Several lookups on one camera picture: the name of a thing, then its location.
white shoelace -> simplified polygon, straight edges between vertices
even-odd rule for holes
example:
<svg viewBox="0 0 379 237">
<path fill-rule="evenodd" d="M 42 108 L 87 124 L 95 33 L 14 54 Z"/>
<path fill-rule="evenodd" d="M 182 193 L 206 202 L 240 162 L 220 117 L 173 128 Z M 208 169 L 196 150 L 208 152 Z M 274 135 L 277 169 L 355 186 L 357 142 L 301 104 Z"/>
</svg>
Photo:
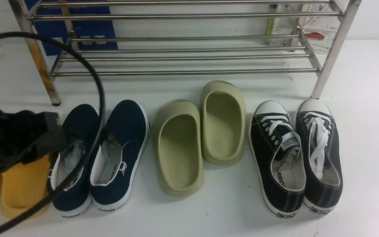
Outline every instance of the white shoelace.
<svg viewBox="0 0 379 237">
<path fill-rule="evenodd" d="M 315 116 L 309 121 L 308 119 L 305 120 L 305 122 L 308 122 L 307 129 L 310 130 L 310 136 L 311 136 L 311 132 L 314 131 L 314 129 L 317 127 L 317 147 L 315 148 L 315 150 L 310 156 L 310 165 L 311 165 L 311 169 L 313 170 L 317 178 L 319 180 L 322 180 L 322 178 L 324 177 L 324 174 L 322 172 L 324 168 L 324 159 L 325 159 L 324 149 L 328 143 L 328 137 L 330 133 L 330 131 L 327 130 L 324 126 L 324 120 L 327 120 L 330 124 L 331 124 L 331 121 L 328 117 L 325 117 L 321 114 L 317 114 L 314 112 L 306 113 L 304 118 L 306 118 L 308 115 Z"/>
<path fill-rule="evenodd" d="M 264 121 L 266 121 L 268 119 L 283 119 L 283 120 L 289 122 L 289 120 L 286 117 L 284 117 L 284 116 L 265 116 L 265 117 L 263 117 L 260 120 L 260 122 L 263 123 Z M 287 126 L 290 129 L 292 128 L 289 123 L 285 123 L 285 122 L 283 122 L 281 120 L 271 120 L 271 123 L 272 124 L 271 124 L 271 126 L 270 126 L 270 128 L 268 130 L 269 136 L 271 136 L 273 134 L 274 129 L 276 129 L 276 127 L 279 126 L 279 125 L 281 125 L 281 126 Z"/>
</svg>

white floor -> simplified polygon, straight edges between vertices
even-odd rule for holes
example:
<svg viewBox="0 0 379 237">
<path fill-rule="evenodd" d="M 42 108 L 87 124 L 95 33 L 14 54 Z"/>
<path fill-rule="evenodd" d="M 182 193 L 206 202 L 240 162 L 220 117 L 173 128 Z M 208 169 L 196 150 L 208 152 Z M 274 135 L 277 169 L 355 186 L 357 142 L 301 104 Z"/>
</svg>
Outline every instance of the white floor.
<svg viewBox="0 0 379 237">
<path fill-rule="evenodd" d="M 153 120 L 156 110 L 170 100 L 189 99 L 198 105 L 202 87 L 209 80 L 224 79 L 243 91 L 250 117 L 268 99 L 293 113 L 309 97 L 314 78 L 309 74 L 106 78 L 104 87 L 108 109 L 133 99 Z M 1 109 L 56 111 L 65 118 L 80 103 L 98 105 L 90 78 L 58 78 L 56 86 L 63 100 L 57 108 L 50 104 L 25 45 L 0 47 Z M 118 212 L 104 215 L 91 206 L 84 216 L 65 220 L 50 207 L 4 236 L 379 236 L 379 40 L 345 42 L 321 99 L 337 121 L 344 179 L 340 202 L 327 216 L 316 216 L 305 207 L 290 220 L 269 215 L 248 144 L 242 160 L 229 168 L 204 162 L 199 192 L 169 197 L 159 187 L 149 141 L 131 198 Z M 5 221 L 0 211 L 0 224 Z"/>
</svg>

shoe rack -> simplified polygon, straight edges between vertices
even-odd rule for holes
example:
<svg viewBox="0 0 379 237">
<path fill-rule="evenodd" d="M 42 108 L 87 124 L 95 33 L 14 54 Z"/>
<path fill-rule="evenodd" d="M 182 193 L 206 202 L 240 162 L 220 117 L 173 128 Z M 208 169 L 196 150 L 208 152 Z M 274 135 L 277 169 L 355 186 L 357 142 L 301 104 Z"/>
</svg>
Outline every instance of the shoe rack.
<svg viewBox="0 0 379 237">
<path fill-rule="evenodd" d="M 311 63 L 308 68 L 270 68 L 270 69 L 209 69 L 209 70 L 166 70 L 166 71 L 101 71 L 100 76 L 154 76 L 154 75 L 229 75 L 229 74 L 247 74 L 247 73 L 294 73 L 310 72 L 317 75 L 316 85 L 311 93 L 311 98 L 319 98 L 328 77 L 333 69 L 334 63 L 339 55 L 340 49 L 346 39 L 349 28 L 355 18 L 359 5 L 362 0 L 348 0 L 345 10 L 338 6 L 337 0 L 112 0 L 112 1 L 83 1 L 68 2 L 59 0 L 59 2 L 38 1 L 28 11 L 23 0 L 9 0 L 15 18 L 20 26 L 21 31 L 34 33 L 33 23 L 35 21 L 65 21 L 66 28 L 69 31 L 69 39 L 66 45 L 72 46 L 84 58 L 92 62 L 152 62 L 152 61 L 208 61 L 208 60 L 284 60 L 284 59 L 302 59 L 307 58 Z M 328 4 L 331 6 L 331 12 L 258 12 L 258 13 L 186 13 L 186 14 L 110 14 L 110 15 L 70 15 L 69 7 L 86 7 L 86 6 L 188 6 L 188 5 L 231 5 L 231 4 Z M 62 15 L 36 15 L 40 8 L 61 8 Z M 251 36 L 214 36 L 214 37 L 153 37 L 153 38 L 77 38 L 72 21 L 74 20 L 151 20 L 168 19 L 223 19 L 223 18 L 295 18 L 296 22 L 302 22 L 306 17 L 337 17 L 340 21 L 338 32 L 336 33 L 333 44 L 327 55 L 325 63 L 320 64 L 311 45 L 308 43 L 302 27 L 297 26 L 292 35 L 251 35 Z M 260 45 L 258 47 L 228 47 L 228 48 L 165 48 L 165 49 L 120 49 L 112 51 L 101 51 L 104 54 L 141 55 L 140 57 L 86 57 L 86 54 L 100 53 L 97 51 L 78 50 L 78 42 L 126 42 L 126 41 L 206 41 L 206 40 L 270 40 L 270 39 L 293 39 L 289 46 L 268 47 Z M 61 72 L 63 63 L 74 61 L 74 58 L 67 58 L 67 54 L 62 51 L 51 67 L 45 62 L 40 45 L 37 41 L 26 39 L 30 53 L 39 71 L 43 84 L 48 92 L 49 98 L 54 106 L 61 104 L 61 99 L 57 93 L 54 81 L 58 77 L 68 76 L 90 76 L 88 72 Z M 296 51 L 296 53 L 276 54 L 276 51 Z M 182 56 L 187 53 L 223 53 L 220 56 Z M 226 55 L 229 52 L 270 52 L 261 55 Z M 178 57 L 148 57 L 147 54 L 179 54 Z"/>
</svg>

white rubber sole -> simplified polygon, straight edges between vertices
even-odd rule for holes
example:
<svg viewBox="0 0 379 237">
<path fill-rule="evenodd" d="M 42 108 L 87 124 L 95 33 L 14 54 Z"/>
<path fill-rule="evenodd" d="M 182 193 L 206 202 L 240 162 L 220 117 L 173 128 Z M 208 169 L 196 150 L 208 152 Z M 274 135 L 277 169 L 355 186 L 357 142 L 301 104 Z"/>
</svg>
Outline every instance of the white rubber sole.
<svg viewBox="0 0 379 237">
<path fill-rule="evenodd" d="M 336 206 L 332 206 L 329 208 L 318 207 L 318 206 L 314 205 L 312 202 L 310 202 L 307 197 L 304 197 L 303 202 L 304 202 L 305 206 L 307 206 L 311 212 L 313 212 L 315 214 L 319 214 L 319 215 L 327 215 L 332 210 L 334 210 L 336 208 Z"/>
<path fill-rule="evenodd" d="M 267 209 L 275 217 L 280 218 L 280 219 L 289 219 L 289 218 L 292 218 L 292 217 L 294 217 L 298 213 L 299 209 L 296 210 L 296 211 L 294 211 L 294 212 L 292 212 L 292 213 L 282 212 L 282 211 L 278 210 L 277 208 L 275 208 L 270 203 L 270 201 L 268 200 L 267 195 L 266 195 L 266 193 L 264 191 L 264 185 L 263 185 L 263 180 L 261 178 L 261 172 L 260 172 L 260 169 L 258 168 L 257 158 L 255 157 L 255 152 L 254 152 L 254 148 L 253 148 L 252 141 L 251 141 L 251 124 L 252 124 L 252 120 L 254 119 L 254 116 L 255 116 L 255 112 L 254 112 L 254 114 L 253 114 L 253 116 L 251 118 L 251 123 L 250 123 L 249 129 L 248 129 L 248 141 L 249 141 L 248 143 L 249 143 L 249 147 L 251 149 L 252 157 L 254 158 L 255 164 L 257 165 L 258 177 L 260 178 L 261 194 L 263 196 L 264 204 L 266 204 Z"/>
<path fill-rule="evenodd" d="M 57 212 L 59 213 L 59 215 L 61 215 L 61 217 L 63 217 L 63 218 L 73 218 L 73 217 L 80 216 L 81 214 L 83 214 L 84 212 L 86 212 L 86 210 L 90 207 L 91 201 L 92 201 L 92 196 L 91 196 L 91 194 L 89 192 L 88 195 L 87 195 L 87 199 L 77 209 L 65 212 L 65 211 L 58 210 L 55 206 L 54 207 L 57 210 Z"/>
<path fill-rule="evenodd" d="M 138 102 L 136 102 L 136 103 L 138 106 L 140 106 L 141 111 L 143 111 L 144 119 L 146 120 L 146 136 L 144 137 L 144 141 L 143 141 L 143 144 L 141 146 L 140 152 L 138 154 L 137 161 L 136 161 L 134 168 L 133 168 L 133 171 L 131 173 L 130 186 L 128 187 L 128 190 L 125 193 L 125 196 L 123 198 L 121 198 L 120 200 L 118 200 L 117 202 L 114 202 L 114 203 L 111 203 L 108 205 L 99 204 L 97 201 L 95 201 L 93 199 L 96 207 L 103 212 L 113 212 L 113 211 L 120 209 L 130 198 L 131 189 L 133 186 L 135 174 L 137 172 L 138 163 L 140 162 L 141 155 L 143 154 L 144 148 L 146 147 L 147 141 L 149 140 L 149 133 L 150 133 L 149 117 L 147 116 L 146 111 L 143 109 L 143 107 Z"/>
</svg>

white wall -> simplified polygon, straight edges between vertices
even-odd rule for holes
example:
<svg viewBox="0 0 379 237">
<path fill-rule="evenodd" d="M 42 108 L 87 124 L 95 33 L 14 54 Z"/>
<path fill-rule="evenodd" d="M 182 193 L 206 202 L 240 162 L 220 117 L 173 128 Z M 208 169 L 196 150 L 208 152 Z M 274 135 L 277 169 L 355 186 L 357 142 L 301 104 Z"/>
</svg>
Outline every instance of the white wall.
<svg viewBox="0 0 379 237">
<path fill-rule="evenodd" d="M 168 7 L 170 8 L 167 10 L 167 12 L 173 12 L 176 13 L 179 11 L 180 8 L 177 7 Z M 228 10 L 228 12 L 240 12 L 240 11 L 249 11 L 249 12 L 255 12 L 255 11 L 262 11 L 266 10 L 266 7 L 264 6 L 220 6 L 220 8 L 216 8 L 216 11 L 224 10 L 225 12 Z M 198 10 L 201 11 L 208 11 L 209 8 L 202 7 L 198 8 Z M 117 10 L 115 8 L 111 8 L 112 12 L 116 12 Z M 145 7 L 144 9 L 140 9 L 139 13 L 150 13 L 153 12 L 154 7 Z M 211 24 L 209 22 L 206 22 L 206 20 L 194 20 L 194 21 L 183 21 L 180 23 L 180 25 L 175 25 L 177 29 L 180 28 L 180 35 L 187 35 L 187 34 L 193 34 L 196 29 L 191 29 L 188 27 L 189 25 L 193 26 L 194 24 L 197 24 L 202 32 L 205 31 L 206 33 L 211 33 L 211 29 L 216 29 L 215 35 L 224 34 L 229 35 L 228 33 L 229 29 L 238 30 L 238 33 L 236 34 L 243 34 L 243 33 L 250 33 L 254 30 L 256 31 L 263 31 L 265 29 L 266 25 L 266 19 L 235 19 L 235 20 L 229 20 L 226 21 L 226 23 L 223 23 L 223 20 L 213 20 Z M 144 26 L 144 28 L 147 28 L 149 25 L 156 25 L 157 27 L 163 26 L 163 30 L 165 32 L 174 32 L 176 33 L 176 29 L 171 29 L 169 27 L 164 26 L 164 24 L 160 21 L 135 21 L 134 23 L 131 23 L 131 21 L 116 21 L 115 22 L 115 30 L 118 32 L 121 32 L 121 30 L 134 30 L 138 27 Z M 15 18 L 11 12 L 9 3 L 6 0 L 0 0 L 0 32 L 3 31 L 10 31 L 10 30 L 18 30 L 17 22 L 15 21 Z M 144 31 L 140 32 L 142 34 L 148 34 L 149 32 Z M 358 15 L 356 16 L 355 21 L 353 22 L 352 28 L 349 32 L 349 39 L 379 39 L 379 0 L 363 0 L 362 5 L 359 9 Z"/>
</svg>

